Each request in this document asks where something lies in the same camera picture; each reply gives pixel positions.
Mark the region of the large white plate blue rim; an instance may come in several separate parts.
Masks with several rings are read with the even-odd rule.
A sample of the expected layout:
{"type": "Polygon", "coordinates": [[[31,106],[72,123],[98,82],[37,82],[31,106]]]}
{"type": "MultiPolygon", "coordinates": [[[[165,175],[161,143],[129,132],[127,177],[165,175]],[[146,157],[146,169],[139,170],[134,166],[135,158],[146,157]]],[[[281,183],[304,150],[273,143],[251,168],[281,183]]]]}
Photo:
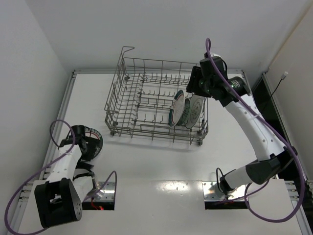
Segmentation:
{"type": "Polygon", "coordinates": [[[199,120],[203,108],[203,97],[199,95],[192,95],[190,98],[190,111],[185,122],[185,127],[191,129],[199,120]]]}

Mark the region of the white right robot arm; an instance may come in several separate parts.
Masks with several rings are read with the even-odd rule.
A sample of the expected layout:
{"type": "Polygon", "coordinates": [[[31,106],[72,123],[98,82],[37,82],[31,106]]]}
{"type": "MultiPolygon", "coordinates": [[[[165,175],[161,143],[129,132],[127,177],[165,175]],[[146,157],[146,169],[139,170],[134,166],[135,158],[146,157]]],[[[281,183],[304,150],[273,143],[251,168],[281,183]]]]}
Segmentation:
{"type": "Polygon", "coordinates": [[[213,98],[232,114],[256,155],[256,160],[235,169],[220,178],[219,189],[228,194],[234,189],[256,183],[261,185],[284,170],[296,154],[294,147],[287,146],[278,139],[272,130],[263,124],[263,116],[250,95],[249,87],[240,77],[227,78],[227,66],[220,56],[207,54],[194,66],[187,85],[187,92],[202,97],[213,98]]]}

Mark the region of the metal base plate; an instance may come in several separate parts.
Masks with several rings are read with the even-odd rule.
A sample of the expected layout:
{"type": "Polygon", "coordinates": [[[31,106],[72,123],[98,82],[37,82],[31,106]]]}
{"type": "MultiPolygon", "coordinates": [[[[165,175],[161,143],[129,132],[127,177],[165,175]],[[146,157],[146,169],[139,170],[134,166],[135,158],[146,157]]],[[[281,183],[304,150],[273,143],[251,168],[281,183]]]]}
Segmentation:
{"type": "Polygon", "coordinates": [[[96,189],[87,195],[87,199],[84,202],[90,202],[93,198],[94,202],[108,202],[112,203],[115,201],[115,186],[116,183],[109,181],[103,186],[104,182],[98,183],[99,192],[96,192],[96,189]]]}
{"type": "Polygon", "coordinates": [[[229,192],[228,195],[225,195],[218,189],[216,181],[202,182],[202,189],[205,202],[233,201],[237,198],[243,198],[246,185],[236,188],[229,192]]]}

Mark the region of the small teal patterned plate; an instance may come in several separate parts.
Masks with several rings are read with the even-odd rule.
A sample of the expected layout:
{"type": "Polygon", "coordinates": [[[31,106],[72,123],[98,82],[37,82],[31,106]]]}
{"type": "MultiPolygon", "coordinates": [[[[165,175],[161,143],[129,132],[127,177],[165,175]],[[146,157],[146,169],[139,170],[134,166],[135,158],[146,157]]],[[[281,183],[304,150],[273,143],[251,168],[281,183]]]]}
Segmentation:
{"type": "Polygon", "coordinates": [[[185,124],[189,115],[189,111],[190,111],[190,99],[186,98],[183,113],[177,123],[178,126],[182,126],[185,124]]]}

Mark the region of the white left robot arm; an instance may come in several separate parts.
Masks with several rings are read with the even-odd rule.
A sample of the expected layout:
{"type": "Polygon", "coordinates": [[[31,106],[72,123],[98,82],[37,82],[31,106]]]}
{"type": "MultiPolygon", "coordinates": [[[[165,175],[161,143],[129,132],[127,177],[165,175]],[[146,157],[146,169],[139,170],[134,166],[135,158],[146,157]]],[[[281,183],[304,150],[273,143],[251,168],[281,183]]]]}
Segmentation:
{"type": "Polygon", "coordinates": [[[95,129],[74,125],[58,147],[59,157],[44,184],[34,190],[43,228],[79,221],[82,202],[95,189],[93,161],[103,146],[95,129]]]}

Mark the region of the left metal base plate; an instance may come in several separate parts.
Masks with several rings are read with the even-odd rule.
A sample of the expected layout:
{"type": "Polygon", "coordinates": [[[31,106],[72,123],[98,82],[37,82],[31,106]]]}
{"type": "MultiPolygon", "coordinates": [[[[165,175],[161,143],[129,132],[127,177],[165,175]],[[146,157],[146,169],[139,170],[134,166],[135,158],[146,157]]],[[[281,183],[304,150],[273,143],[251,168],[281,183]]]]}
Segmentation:
{"type": "Polygon", "coordinates": [[[90,202],[93,198],[94,202],[108,202],[112,203],[115,201],[115,186],[116,183],[109,181],[103,186],[104,182],[98,183],[99,192],[96,192],[96,189],[87,195],[87,199],[84,202],[90,202]]]}

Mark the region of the white plate green red rim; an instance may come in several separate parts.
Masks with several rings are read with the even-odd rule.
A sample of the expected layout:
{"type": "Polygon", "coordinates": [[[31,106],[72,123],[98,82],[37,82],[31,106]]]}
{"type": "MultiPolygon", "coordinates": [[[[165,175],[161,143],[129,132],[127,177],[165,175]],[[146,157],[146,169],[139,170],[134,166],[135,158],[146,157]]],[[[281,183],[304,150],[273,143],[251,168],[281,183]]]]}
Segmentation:
{"type": "Polygon", "coordinates": [[[180,117],[184,111],[185,106],[185,95],[183,90],[179,90],[172,102],[172,106],[170,107],[170,113],[168,118],[168,124],[170,127],[174,127],[177,125],[180,117]]]}

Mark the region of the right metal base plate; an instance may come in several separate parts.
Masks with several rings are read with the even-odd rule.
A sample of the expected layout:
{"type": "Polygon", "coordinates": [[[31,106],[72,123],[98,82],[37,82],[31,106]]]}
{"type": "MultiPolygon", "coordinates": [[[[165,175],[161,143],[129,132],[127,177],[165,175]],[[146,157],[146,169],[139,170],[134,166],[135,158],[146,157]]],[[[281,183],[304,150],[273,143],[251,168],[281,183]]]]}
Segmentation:
{"type": "Polygon", "coordinates": [[[216,181],[202,182],[202,189],[205,202],[233,201],[237,198],[243,198],[246,185],[236,188],[229,192],[228,195],[225,195],[218,189],[216,181]]]}

